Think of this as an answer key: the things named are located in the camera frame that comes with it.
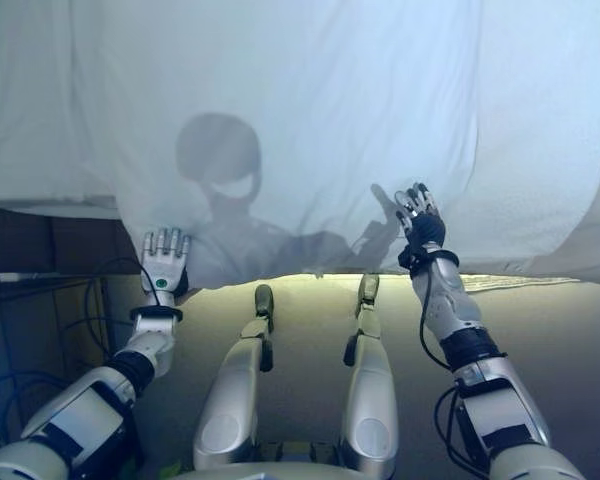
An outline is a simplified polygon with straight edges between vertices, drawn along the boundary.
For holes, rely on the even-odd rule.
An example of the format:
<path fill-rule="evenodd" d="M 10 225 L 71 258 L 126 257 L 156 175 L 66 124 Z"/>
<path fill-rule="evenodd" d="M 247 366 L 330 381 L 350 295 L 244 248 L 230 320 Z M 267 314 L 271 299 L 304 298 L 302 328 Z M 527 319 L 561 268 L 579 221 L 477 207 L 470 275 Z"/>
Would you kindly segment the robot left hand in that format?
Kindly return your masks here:
<path fill-rule="evenodd" d="M 145 234 L 141 248 L 141 285 L 150 305 L 174 307 L 187 288 L 186 265 L 190 237 L 180 229 Z"/>

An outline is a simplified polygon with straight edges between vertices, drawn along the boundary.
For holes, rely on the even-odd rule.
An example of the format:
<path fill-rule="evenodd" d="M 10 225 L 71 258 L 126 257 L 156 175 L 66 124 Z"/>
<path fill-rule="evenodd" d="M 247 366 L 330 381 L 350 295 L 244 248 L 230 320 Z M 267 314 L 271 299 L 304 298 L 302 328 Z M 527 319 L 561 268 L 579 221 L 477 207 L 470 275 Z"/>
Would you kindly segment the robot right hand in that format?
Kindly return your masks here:
<path fill-rule="evenodd" d="M 443 246 L 446 226 L 424 183 L 416 182 L 406 190 L 397 191 L 394 200 L 396 217 L 411 249 L 424 249 L 429 244 Z"/>

